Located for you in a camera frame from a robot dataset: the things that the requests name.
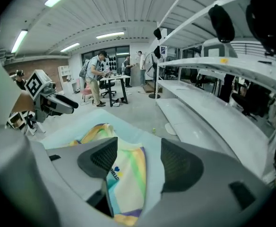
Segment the rainbow cloth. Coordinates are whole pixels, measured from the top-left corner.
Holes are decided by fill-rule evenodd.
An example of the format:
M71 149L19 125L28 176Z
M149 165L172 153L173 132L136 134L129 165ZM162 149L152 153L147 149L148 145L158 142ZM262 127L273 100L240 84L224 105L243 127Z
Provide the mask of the rainbow cloth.
M93 127L82 140L69 146L92 140L118 137L107 123ZM146 158L142 144L130 144L118 137L117 158L106 177L109 197L117 222L132 226L140 216L146 196Z

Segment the desk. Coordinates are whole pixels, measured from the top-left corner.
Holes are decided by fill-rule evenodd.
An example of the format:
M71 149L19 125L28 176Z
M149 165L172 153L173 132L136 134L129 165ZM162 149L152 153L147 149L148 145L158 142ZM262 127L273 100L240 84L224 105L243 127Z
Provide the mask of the desk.
M109 97L110 97L110 106L113 107L113 104L116 102L114 99L112 99L112 95L111 95L111 83L110 81L111 80L120 80L121 82L121 87L122 87L122 92L123 92L123 97L124 97L124 102L126 104L129 104L128 103L128 99L127 99L127 94L125 92L125 87L124 87L124 82L123 82L123 79L125 78L130 78L130 76L119 76L119 77L110 77L110 78L102 78L101 81L107 81L108 83L108 86L109 86Z

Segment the white cabinet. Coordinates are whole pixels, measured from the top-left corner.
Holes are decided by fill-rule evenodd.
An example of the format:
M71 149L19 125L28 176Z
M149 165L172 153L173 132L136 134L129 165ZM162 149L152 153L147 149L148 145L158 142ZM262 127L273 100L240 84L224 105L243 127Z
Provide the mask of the white cabinet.
M60 79L63 93L64 94L74 93L72 84L74 84L76 81L73 79L70 66L59 66L58 74L59 74L59 79Z

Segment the brick wall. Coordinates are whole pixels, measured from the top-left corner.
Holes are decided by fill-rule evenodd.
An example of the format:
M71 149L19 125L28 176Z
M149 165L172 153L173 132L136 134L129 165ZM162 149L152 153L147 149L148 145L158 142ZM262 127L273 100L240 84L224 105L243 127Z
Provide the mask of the brick wall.
M62 88L58 75L58 67L67 66L68 64L68 59L45 59L14 63L11 65L7 65L4 68L8 73L16 72L16 70L23 70L25 74L25 80L30 77L34 70L42 69L45 73L48 74L51 80L56 83L57 91L61 91Z

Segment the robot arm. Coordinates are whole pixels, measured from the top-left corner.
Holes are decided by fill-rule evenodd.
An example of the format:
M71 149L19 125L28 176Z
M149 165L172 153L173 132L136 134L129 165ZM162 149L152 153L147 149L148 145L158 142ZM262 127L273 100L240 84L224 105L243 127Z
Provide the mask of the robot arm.
M35 70L25 88L34 101L35 116L32 121L44 122L49 115L72 114L74 108L78 108L78 103L56 92L56 84L43 70Z

